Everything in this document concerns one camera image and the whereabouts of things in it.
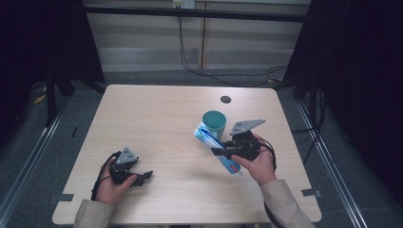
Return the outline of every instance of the sleeve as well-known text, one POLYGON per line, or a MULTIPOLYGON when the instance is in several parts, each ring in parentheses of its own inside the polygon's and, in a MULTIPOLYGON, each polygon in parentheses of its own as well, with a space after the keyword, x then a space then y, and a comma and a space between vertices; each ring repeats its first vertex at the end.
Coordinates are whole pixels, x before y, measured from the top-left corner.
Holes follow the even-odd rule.
POLYGON ((74 228, 87 227, 107 227, 112 217, 114 207, 101 203, 83 199, 74 220, 74 228))
POLYGON ((260 191, 267 207, 284 227, 315 227, 300 210, 285 180, 268 182, 260 187, 260 191))

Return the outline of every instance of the wooden table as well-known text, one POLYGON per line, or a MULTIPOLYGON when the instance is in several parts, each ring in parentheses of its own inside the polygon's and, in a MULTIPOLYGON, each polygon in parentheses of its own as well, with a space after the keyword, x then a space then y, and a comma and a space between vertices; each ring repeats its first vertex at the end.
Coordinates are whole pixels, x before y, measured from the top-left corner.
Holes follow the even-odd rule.
POLYGON ((137 173, 153 170, 143 187, 125 193, 111 223, 207 224, 268 222, 263 198, 247 170, 231 175, 210 150, 193 136, 208 110, 227 118, 222 141, 230 140, 235 122, 265 119, 253 129, 276 150, 277 176, 286 179, 302 211, 321 219, 311 185, 275 90, 201 86, 111 85, 94 117, 86 140, 58 202, 56 224, 72 224, 82 199, 90 199, 100 166, 128 146, 140 161, 137 173), (221 96, 229 96, 225 104, 221 96))

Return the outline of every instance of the black cable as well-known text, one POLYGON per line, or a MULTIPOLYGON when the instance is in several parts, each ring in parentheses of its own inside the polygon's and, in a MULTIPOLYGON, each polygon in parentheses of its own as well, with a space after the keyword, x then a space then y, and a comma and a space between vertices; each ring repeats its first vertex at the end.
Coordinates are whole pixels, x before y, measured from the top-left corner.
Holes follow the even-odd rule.
POLYGON ((273 213, 270 211, 269 207, 266 205, 266 202, 264 203, 264 210, 266 211, 267 217, 270 219, 270 221, 275 224, 277 228, 284 228, 275 218, 273 213))
POLYGON ((182 36, 182 18, 178 17, 178 23, 179 23, 179 29, 180 29, 180 42, 181 42, 181 61, 182 61, 182 65, 183 67, 190 73, 195 74, 195 75, 199 75, 202 77, 210 77, 218 82, 230 85, 230 86, 234 86, 234 87, 258 87, 258 86, 262 86, 264 84, 267 83, 267 81, 270 79, 270 74, 274 73, 286 66, 272 66, 268 69, 268 71, 266 73, 257 73, 257 74, 240 74, 240 73, 234 73, 234 74, 206 74, 206 73, 200 73, 200 72, 196 72, 194 71, 189 64, 187 63, 186 60, 186 56, 184 54, 184 44, 183 44, 183 36, 182 36), (228 82, 225 82, 224 80, 221 80, 217 77, 221 77, 221 76, 267 76, 266 79, 264 80, 264 82, 259 83, 257 85, 235 85, 235 84, 231 84, 228 82))
POLYGON ((109 158, 107 158, 107 160, 105 161, 105 163, 101 166, 101 170, 100 173, 98 174, 98 178, 94 183, 94 188, 92 188, 91 192, 91 200, 95 200, 97 198, 97 193, 98 193, 98 188, 100 187, 101 181, 105 180, 106 178, 110 178, 110 176, 105 177, 103 179, 101 179, 101 176, 104 174, 104 170, 107 168, 106 165, 109 163, 109 161, 115 157, 118 158, 121 152, 116 152, 113 153, 111 156, 109 156, 109 158))
POLYGON ((297 142, 297 145, 302 144, 311 138, 312 138, 311 136, 308 136, 305 140, 302 140, 301 142, 297 142))
POLYGON ((312 131, 316 130, 316 128, 306 128, 306 129, 300 129, 300 130, 291 130, 291 133, 305 133, 307 131, 312 131))
POLYGON ((45 83, 45 82, 36 83, 36 84, 32 85, 32 87, 30 88, 30 90, 34 90, 34 89, 37 89, 37 88, 39 88, 39 87, 44 87, 44 86, 46 86, 46 85, 47 85, 47 83, 45 83))
POLYGON ((277 160, 276 160, 275 149, 273 148, 273 146, 272 146, 269 142, 267 142, 267 143, 268 143, 269 145, 262 144, 262 143, 259 143, 259 145, 260 145, 260 146, 263 146, 263 147, 266 147, 266 148, 270 151, 270 153, 272 153, 273 167, 274 167, 274 169, 275 169, 275 171, 276 171, 276 169, 277 169, 277 160))
POLYGON ((320 97, 320 99, 319 99, 319 106, 320 106, 319 124, 317 125, 316 129, 313 129, 315 137, 314 137, 314 141, 312 142, 312 144, 308 150, 308 153, 306 154, 306 156, 302 162, 302 164, 304 164, 304 165, 305 165, 306 161, 308 160, 309 156, 311 155, 311 152, 312 152, 312 149, 314 148, 315 143, 317 143, 317 138, 319 137, 320 128, 322 127, 324 119, 325 119, 326 101, 325 101, 323 92, 321 91, 320 88, 319 88, 319 91, 320 91, 320 93, 319 93, 319 97, 320 97))

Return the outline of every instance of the hand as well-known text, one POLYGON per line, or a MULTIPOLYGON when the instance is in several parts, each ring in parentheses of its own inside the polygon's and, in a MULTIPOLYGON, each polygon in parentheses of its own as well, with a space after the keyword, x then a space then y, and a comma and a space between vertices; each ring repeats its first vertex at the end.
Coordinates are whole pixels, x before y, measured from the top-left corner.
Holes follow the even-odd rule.
MULTIPOLYGON (((259 143, 265 144, 261 136, 257 134, 254 134, 254 136, 259 140, 259 143)), ((277 179, 273 166, 272 153, 264 146, 260 147, 258 157, 253 161, 248 161, 237 155, 231 156, 231 159, 247 169, 259 186, 277 179)))
POLYGON ((96 201, 103 202, 112 206, 116 206, 122 199, 122 196, 130 185, 137 179, 137 175, 132 175, 125 180, 121 185, 117 185, 113 182, 110 177, 109 166, 115 161, 116 158, 112 158, 106 165, 103 175, 101 176, 100 186, 98 188, 98 193, 96 201))

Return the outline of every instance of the teal cup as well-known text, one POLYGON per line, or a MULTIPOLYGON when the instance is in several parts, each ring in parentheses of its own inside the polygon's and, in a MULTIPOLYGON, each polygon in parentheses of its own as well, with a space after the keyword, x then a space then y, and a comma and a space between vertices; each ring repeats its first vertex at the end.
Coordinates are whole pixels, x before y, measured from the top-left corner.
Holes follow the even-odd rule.
POLYGON ((216 137, 218 140, 221 139, 226 125, 226 118, 224 114, 216 110, 208 111, 202 116, 202 122, 214 137, 216 137))

